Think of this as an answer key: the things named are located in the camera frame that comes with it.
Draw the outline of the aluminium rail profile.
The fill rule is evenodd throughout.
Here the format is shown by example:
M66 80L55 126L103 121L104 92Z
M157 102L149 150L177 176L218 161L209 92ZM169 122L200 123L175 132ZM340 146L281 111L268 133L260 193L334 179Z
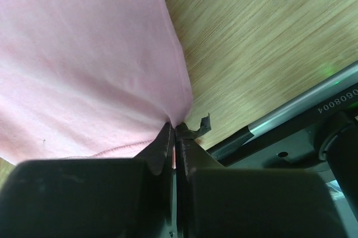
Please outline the aluminium rail profile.
M249 124L248 129L253 134L253 137L257 138L356 83L357 62L353 62L319 84Z

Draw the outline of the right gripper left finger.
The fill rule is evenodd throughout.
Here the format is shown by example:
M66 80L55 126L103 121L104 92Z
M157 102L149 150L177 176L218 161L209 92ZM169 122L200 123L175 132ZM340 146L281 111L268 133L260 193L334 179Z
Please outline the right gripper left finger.
M170 223L170 123L133 158L25 161L1 189L2 237L159 237Z

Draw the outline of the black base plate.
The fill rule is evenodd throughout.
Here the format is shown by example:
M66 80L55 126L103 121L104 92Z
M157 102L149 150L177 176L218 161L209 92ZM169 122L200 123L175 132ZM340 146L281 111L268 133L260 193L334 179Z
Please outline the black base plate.
M208 152L224 166L317 172L357 205L357 86L253 138L243 128Z

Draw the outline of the pink t shirt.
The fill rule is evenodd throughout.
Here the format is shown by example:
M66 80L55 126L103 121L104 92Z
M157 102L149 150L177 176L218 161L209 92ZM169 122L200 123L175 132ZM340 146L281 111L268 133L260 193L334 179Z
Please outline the pink t shirt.
M1 0L1 157L132 157L192 107L165 0Z

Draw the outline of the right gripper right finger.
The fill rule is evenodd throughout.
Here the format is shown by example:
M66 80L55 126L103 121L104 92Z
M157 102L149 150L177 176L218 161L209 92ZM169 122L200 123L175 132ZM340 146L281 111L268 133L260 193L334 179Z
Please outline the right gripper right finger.
M176 127L178 237L346 237L321 177L301 169L230 169L197 137L210 130Z

